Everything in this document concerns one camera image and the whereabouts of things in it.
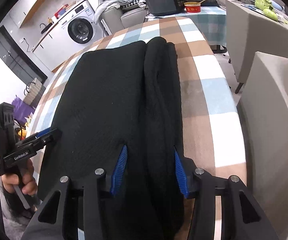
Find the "person's left hand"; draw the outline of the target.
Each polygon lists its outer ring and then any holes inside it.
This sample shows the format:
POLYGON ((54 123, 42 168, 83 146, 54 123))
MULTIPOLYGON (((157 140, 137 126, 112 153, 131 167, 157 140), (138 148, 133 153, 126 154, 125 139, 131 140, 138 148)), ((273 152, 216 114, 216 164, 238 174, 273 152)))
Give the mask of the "person's left hand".
MULTIPOLYGON (((34 166, 31 159, 27 160, 26 169, 22 169, 23 175, 21 175, 21 181, 24 186, 21 189, 23 194, 28 194, 30 196, 36 194, 37 192, 37 183, 33 177, 34 166)), ((4 189, 8 193, 15 193, 14 186, 20 184, 20 179, 18 175, 12 173, 6 173, 1 176, 1 181, 4 189)))

